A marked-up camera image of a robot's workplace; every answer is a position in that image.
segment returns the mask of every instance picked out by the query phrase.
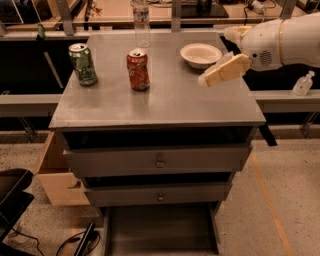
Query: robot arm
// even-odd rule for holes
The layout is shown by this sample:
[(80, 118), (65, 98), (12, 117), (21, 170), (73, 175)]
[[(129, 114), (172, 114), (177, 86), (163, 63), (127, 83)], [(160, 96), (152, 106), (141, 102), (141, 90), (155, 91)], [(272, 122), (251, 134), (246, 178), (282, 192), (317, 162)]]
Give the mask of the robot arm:
[(222, 65), (205, 72), (208, 86), (241, 77), (248, 69), (276, 70), (283, 65), (320, 67), (320, 13), (288, 20), (273, 20), (255, 27), (232, 27), (224, 31), (227, 40), (241, 51)]

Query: black chair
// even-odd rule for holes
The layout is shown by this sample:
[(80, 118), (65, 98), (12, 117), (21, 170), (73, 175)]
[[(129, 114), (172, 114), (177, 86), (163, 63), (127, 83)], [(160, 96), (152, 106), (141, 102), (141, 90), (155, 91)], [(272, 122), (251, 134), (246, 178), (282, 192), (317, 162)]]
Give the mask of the black chair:
[(25, 169), (0, 171), (0, 256), (30, 256), (2, 241), (34, 199), (33, 195), (23, 191), (29, 187), (32, 178), (32, 172)]

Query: gray countertop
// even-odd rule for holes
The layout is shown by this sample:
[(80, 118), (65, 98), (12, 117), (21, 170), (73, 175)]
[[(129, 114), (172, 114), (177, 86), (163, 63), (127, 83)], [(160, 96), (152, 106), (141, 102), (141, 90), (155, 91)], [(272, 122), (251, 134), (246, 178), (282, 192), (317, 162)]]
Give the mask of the gray countertop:
[(99, 82), (83, 87), (72, 74), (50, 123), (51, 130), (77, 131), (168, 126), (258, 126), (265, 122), (255, 98), (242, 78), (202, 88), (203, 72), (180, 56), (190, 43), (207, 43), (226, 53), (215, 32), (151, 33), (147, 48), (150, 88), (131, 89), (126, 55), (135, 48), (134, 34), (92, 35), (92, 51)]

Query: drawer handle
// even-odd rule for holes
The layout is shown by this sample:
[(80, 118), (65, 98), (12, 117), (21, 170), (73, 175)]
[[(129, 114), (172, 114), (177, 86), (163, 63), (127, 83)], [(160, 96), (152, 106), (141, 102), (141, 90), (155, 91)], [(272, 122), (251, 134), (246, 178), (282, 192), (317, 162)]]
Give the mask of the drawer handle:
[(163, 167), (164, 167), (164, 162), (162, 162), (161, 160), (158, 160), (158, 161), (156, 162), (156, 167), (157, 167), (157, 168), (163, 168)]
[(77, 180), (76, 184), (74, 184), (71, 187), (68, 187), (68, 189), (74, 189), (74, 188), (80, 188), (81, 187), (81, 180)]
[(164, 201), (164, 195), (163, 195), (162, 193), (159, 193), (159, 194), (158, 194), (158, 201), (159, 201), (159, 202)]

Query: water bottle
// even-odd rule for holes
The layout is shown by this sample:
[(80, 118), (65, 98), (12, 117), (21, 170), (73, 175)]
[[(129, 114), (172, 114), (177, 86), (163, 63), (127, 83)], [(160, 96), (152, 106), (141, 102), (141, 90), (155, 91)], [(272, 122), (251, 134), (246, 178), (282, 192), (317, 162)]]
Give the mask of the water bottle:
[(149, 6), (147, 0), (133, 0), (133, 20), (138, 47), (150, 46)]

